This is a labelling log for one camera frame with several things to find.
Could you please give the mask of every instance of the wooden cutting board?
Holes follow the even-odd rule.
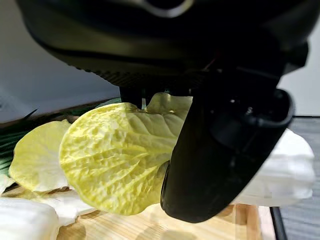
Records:
[[[159,204],[134,216],[95,211],[60,228],[58,240],[275,240],[269,208],[230,205],[202,223],[169,217]]]

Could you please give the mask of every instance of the gray wall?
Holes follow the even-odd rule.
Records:
[[[118,87],[40,48],[14,0],[0,0],[0,123],[119,96]]]
[[[320,26],[311,36],[308,66],[283,77],[298,115],[320,116]],[[0,0],[0,123],[119,95],[100,77],[67,66],[40,48],[23,26],[14,0]]]

